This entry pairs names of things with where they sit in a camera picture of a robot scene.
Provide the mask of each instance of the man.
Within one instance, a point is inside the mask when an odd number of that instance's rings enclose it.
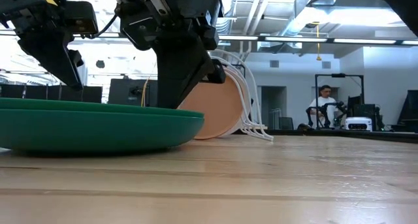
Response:
[[[324,85],[319,88],[319,97],[317,99],[314,99],[309,107],[315,107],[316,101],[318,100],[318,106],[323,106],[327,103],[336,103],[335,99],[330,97],[331,95],[331,87],[328,85]],[[335,106],[328,106],[327,108],[327,115],[328,119],[331,122],[329,127],[334,127],[334,113],[337,111],[337,108]],[[325,112],[318,112],[319,114],[319,121],[321,124],[319,125],[322,127],[325,124]],[[311,115],[316,116],[316,109],[311,110]],[[316,125],[316,118],[313,118],[312,121],[314,122],[314,125]]]

